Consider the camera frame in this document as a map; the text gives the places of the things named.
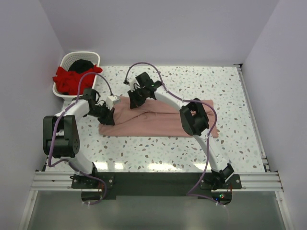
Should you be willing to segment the pink t shirt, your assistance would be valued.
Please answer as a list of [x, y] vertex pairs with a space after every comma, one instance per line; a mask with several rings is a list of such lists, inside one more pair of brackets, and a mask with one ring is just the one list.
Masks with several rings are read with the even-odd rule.
[[114, 106], [112, 125], [99, 125], [100, 135], [110, 137], [189, 138], [182, 128], [179, 111], [162, 101], [149, 99], [141, 107], [130, 109], [130, 99], [120, 97]]

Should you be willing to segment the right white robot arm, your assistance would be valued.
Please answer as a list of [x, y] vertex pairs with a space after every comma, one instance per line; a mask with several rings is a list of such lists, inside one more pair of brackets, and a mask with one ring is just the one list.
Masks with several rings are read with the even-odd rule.
[[211, 166], [209, 176], [206, 178], [202, 175], [199, 181], [208, 183], [212, 190], [222, 188], [234, 175], [234, 169], [219, 151], [215, 142], [210, 141], [212, 128], [209, 127], [209, 118], [202, 101], [198, 98], [193, 100], [180, 98], [165, 89], [162, 81], [154, 82], [146, 72], [131, 81], [124, 80], [124, 84], [130, 87], [128, 91], [130, 109], [142, 106], [148, 98], [151, 98], [162, 101], [179, 111], [183, 130], [188, 136], [196, 139]]

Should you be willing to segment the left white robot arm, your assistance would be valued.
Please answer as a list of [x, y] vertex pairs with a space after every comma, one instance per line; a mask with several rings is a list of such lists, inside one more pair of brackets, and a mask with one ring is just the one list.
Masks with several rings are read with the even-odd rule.
[[78, 176], [95, 177], [97, 168], [81, 152], [77, 123], [84, 117], [97, 118], [102, 125], [115, 124], [114, 106], [120, 98], [111, 94], [99, 103], [98, 91], [87, 88], [61, 112], [43, 119], [43, 151], [48, 156], [48, 167], [67, 163]]

